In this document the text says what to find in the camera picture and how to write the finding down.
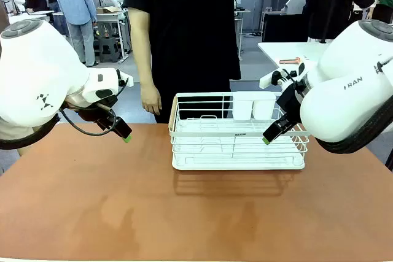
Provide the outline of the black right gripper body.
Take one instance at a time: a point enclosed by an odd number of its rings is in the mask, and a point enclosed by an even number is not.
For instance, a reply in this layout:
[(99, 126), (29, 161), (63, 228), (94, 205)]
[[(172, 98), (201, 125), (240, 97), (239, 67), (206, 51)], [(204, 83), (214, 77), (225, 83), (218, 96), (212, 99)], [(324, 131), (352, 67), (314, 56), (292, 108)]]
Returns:
[(297, 96), (303, 97), (305, 83), (303, 81), (293, 82), (280, 95), (277, 105), (284, 112), (284, 118), (291, 123), (302, 123), (300, 117), (301, 102)]

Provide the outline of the person right hand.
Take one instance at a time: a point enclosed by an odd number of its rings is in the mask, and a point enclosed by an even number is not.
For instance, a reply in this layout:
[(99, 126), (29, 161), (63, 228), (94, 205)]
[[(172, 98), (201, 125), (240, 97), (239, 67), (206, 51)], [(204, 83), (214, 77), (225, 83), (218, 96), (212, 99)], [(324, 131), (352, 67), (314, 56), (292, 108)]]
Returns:
[(141, 83), (141, 101), (145, 111), (154, 115), (160, 115), (162, 110), (161, 96), (154, 84)]

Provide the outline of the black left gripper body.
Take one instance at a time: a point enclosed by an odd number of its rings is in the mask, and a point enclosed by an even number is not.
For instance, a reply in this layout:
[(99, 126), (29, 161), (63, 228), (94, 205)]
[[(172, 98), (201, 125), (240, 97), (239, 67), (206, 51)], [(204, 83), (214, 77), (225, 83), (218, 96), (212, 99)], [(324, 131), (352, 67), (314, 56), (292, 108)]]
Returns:
[(117, 130), (119, 127), (119, 118), (115, 112), (100, 103), (78, 109), (78, 115), (85, 121), (96, 123), (102, 130)]

